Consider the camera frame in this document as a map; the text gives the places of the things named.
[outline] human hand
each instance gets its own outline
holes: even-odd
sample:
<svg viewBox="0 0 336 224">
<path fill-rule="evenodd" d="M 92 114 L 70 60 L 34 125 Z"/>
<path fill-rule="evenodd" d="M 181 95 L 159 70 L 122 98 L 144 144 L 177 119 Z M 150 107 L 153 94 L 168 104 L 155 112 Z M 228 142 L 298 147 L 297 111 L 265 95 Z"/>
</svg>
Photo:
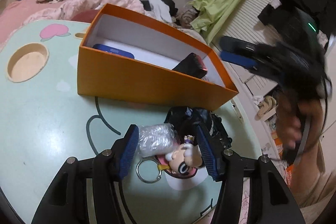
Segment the human hand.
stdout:
<svg viewBox="0 0 336 224">
<path fill-rule="evenodd" d="M 300 112 L 305 116 L 311 116 L 310 130 L 306 146 L 309 147 L 318 139 L 323 122 L 323 111 L 319 100 L 300 102 L 298 104 Z M 301 140 L 301 123 L 295 116 L 295 110 L 289 99 L 280 95 L 277 107 L 276 132 L 283 142 L 283 145 L 294 149 L 295 142 Z"/>
</svg>

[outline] pink peach decal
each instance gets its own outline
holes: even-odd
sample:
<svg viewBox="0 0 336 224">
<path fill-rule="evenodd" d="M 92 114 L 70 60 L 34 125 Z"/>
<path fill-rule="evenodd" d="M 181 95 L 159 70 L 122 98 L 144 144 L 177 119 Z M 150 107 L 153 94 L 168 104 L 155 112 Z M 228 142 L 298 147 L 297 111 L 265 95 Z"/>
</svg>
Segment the pink peach decal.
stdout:
<svg viewBox="0 0 336 224">
<path fill-rule="evenodd" d="M 65 25 L 50 24 L 40 32 L 41 42 L 47 41 L 53 38 L 54 36 L 67 37 L 68 35 L 70 35 L 68 31 L 69 28 Z"/>
</svg>

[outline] bubble wrap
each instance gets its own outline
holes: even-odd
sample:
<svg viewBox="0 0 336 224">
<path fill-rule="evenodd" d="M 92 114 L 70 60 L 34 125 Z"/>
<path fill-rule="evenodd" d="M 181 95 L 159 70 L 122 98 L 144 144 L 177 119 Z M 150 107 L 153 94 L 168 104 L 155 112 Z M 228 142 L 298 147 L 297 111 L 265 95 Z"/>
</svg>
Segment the bubble wrap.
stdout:
<svg viewBox="0 0 336 224">
<path fill-rule="evenodd" d="M 139 127 L 139 154 L 142 157 L 165 155 L 177 144 L 174 127 L 170 123 Z"/>
</svg>

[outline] green light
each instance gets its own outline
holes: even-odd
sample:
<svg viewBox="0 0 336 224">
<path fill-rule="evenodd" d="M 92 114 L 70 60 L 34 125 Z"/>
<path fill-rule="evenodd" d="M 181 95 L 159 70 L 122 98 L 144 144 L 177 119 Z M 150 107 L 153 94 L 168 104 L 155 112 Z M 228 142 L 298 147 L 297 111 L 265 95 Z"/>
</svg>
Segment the green light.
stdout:
<svg viewBox="0 0 336 224">
<path fill-rule="evenodd" d="M 308 23 L 308 25 L 314 30 L 314 32 L 316 32 L 315 28 L 313 27 L 313 25 L 311 25 L 310 23 Z"/>
</svg>

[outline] open cardboard box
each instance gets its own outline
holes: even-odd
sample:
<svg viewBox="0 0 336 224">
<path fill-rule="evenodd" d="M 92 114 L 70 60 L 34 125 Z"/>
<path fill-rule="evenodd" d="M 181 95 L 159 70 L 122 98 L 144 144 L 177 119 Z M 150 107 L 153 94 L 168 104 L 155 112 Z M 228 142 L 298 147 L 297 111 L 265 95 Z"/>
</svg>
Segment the open cardboard box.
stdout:
<svg viewBox="0 0 336 224">
<path fill-rule="evenodd" d="M 105 44 L 135 59 L 92 48 Z M 172 71 L 191 52 L 209 81 Z M 215 110 L 238 91 L 221 60 L 207 45 L 148 16 L 106 4 L 79 47 L 78 94 L 167 106 Z"/>
</svg>

